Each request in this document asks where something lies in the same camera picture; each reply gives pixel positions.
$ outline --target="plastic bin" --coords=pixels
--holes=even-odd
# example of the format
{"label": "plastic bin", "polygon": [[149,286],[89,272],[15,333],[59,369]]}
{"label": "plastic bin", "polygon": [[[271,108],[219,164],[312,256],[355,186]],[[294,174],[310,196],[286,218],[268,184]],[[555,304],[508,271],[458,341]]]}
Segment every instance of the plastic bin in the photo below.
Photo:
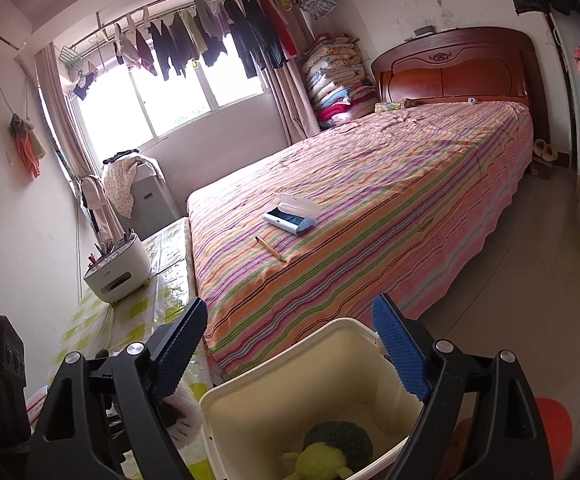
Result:
{"label": "plastic bin", "polygon": [[201,399],[205,447],[218,479],[282,480],[307,431],[348,420],[368,432],[374,462],[366,480],[398,457],[422,408],[385,359],[379,337],[355,319],[336,319],[300,343]]}

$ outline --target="slipper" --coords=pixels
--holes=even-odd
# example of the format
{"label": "slipper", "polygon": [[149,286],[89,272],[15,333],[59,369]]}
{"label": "slipper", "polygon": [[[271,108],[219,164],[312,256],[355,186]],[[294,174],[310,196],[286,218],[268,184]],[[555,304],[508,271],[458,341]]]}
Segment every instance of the slipper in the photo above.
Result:
{"label": "slipper", "polygon": [[536,141],[534,141],[534,146],[532,147],[534,155],[541,156],[541,154],[544,152],[545,146],[546,146],[545,140],[536,139]]}
{"label": "slipper", "polygon": [[544,150],[541,152],[541,158],[546,162],[554,162],[559,157],[557,150],[550,144],[546,144]]}

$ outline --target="curtain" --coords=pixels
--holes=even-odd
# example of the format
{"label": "curtain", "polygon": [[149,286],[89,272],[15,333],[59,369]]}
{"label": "curtain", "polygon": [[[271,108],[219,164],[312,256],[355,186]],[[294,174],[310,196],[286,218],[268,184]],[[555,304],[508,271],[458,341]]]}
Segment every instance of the curtain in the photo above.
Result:
{"label": "curtain", "polygon": [[288,146],[319,134],[321,129],[303,86],[296,60],[290,59],[281,68],[274,70],[265,57],[265,65]]}
{"label": "curtain", "polygon": [[122,238],[122,227],[105,195],[96,165],[65,102],[63,88],[58,78],[54,43],[50,43],[42,49],[34,60],[39,85],[54,132],[70,166],[79,179],[80,187],[87,200],[87,207],[93,212],[94,220],[99,229],[98,240],[100,242],[117,242]]}

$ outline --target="stack of folded blankets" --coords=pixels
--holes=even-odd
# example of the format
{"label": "stack of folded blankets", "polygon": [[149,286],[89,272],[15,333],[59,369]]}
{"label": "stack of folded blankets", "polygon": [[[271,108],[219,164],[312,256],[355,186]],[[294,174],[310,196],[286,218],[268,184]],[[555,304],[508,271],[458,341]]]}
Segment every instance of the stack of folded blankets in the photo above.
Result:
{"label": "stack of folded blankets", "polygon": [[374,112],[377,94],[361,65],[356,40],[346,34],[323,34],[306,56],[306,90],[322,130]]}

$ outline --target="yellow checkered tablecloth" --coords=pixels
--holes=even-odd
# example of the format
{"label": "yellow checkered tablecloth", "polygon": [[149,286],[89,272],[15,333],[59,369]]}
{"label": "yellow checkered tablecloth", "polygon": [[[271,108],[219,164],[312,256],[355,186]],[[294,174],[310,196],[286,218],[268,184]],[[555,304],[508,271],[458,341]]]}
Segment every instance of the yellow checkered tablecloth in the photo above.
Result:
{"label": "yellow checkered tablecloth", "polygon": [[[150,284],[135,290],[114,307],[103,303],[86,288],[60,340],[48,382],[54,379],[61,361],[69,352],[78,350],[92,359],[103,348],[113,354],[129,343],[145,342],[159,325],[175,320],[187,303],[196,297],[189,219],[180,219],[147,238],[143,244],[152,261]],[[183,380],[190,386],[196,400],[212,387],[203,343],[196,349]],[[196,480],[215,480],[201,435],[179,452]],[[134,458],[128,455],[122,464],[124,474],[138,479],[140,472]]]}

